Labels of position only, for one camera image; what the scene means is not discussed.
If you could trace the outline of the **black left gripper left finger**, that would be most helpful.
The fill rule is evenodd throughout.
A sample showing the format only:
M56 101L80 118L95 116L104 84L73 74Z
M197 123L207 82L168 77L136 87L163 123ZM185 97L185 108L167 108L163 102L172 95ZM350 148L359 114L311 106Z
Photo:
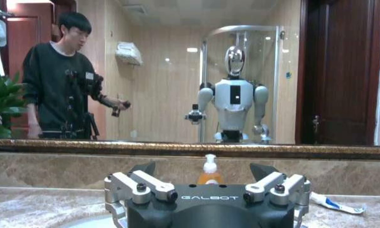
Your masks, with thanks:
M128 225L127 202L145 206L152 200L172 205L177 200L176 187L145 171L155 170L155 162L136 165L131 172L115 172L104 178L105 209L112 214L113 225Z

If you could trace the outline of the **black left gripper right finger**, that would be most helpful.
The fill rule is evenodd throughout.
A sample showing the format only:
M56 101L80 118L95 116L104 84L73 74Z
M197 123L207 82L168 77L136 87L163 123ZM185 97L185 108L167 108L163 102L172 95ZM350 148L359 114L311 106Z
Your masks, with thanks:
M247 205L268 200L278 209L291 206L292 223L300 225L310 212L311 181L300 174L288 177L275 167L259 163L251 163L250 169L256 182L244 186Z

